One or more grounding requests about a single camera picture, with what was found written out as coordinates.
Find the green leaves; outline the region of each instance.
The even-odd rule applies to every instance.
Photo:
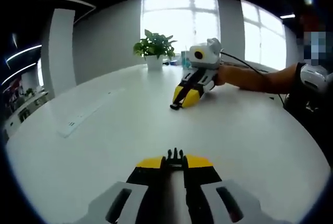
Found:
[[[145,29],[146,38],[140,39],[140,42],[133,46],[133,53],[138,56],[156,55],[159,58],[161,55],[168,56],[170,59],[175,56],[174,48],[171,46],[176,41],[170,41],[173,35],[166,37],[158,33],[151,33]]]

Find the white flower pot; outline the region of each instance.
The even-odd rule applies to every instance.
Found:
[[[164,58],[163,55],[161,55],[159,58],[157,58],[156,55],[145,56],[145,58],[146,58],[146,61],[147,61],[149,71],[160,71],[160,70],[162,70],[163,58]]]

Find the black cable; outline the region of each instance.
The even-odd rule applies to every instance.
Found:
[[[241,60],[241,59],[239,59],[239,58],[236,58],[235,56],[232,56],[232,55],[230,55],[230,54],[226,54],[225,52],[221,52],[221,54],[227,55],[227,56],[229,56],[229,57],[231,57],[231,58],[233,58],[233,59],[238,60],[239,62],[245,64],[246,66],[248,66],[249,68],[251,68],[252,70],[254,70],[255,72],[257,72],[257,74],[259,74],[259,75],[263,76],[265,79],[267,79],[267,77],[266,77],[264,74],[262,74],[262,73],[259,72],[257,69],[255,69],[255,68],[253,68],[252,66],[250,66],[249,64],[247,64],[245,61],[243,61],[243,60]],[[279,96],[279,98],[280,98],[280,100],[281,100],[281,102],[282,102],[282,105],[283,105],[283,107],[284,107],[284,106],[285,106],[285,103],[283,102],[281,95],[278,94],[278,96]]]

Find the window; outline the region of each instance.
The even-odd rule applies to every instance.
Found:
[[[241,1],[245,31],[245,60],[273,69],[286,67],[287,47],[282,21],[266,10]]]
[[[177,54],[208,38],[220,39],[217,0],[143,0],[141,37],[144,29],[173,35]]]
[[[42,59],[39,59],[37,63],[37,75],[38,75],[39,85],[44,86],[43,74],[42,74]]]

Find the human arm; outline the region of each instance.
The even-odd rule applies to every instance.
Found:
[[[294,83],[297,64],[291,65],[278,72],[263,73],[221,65],[219,67],[216,85],[228,83],[244,90],[259,91],[263,93],[287,94]]]

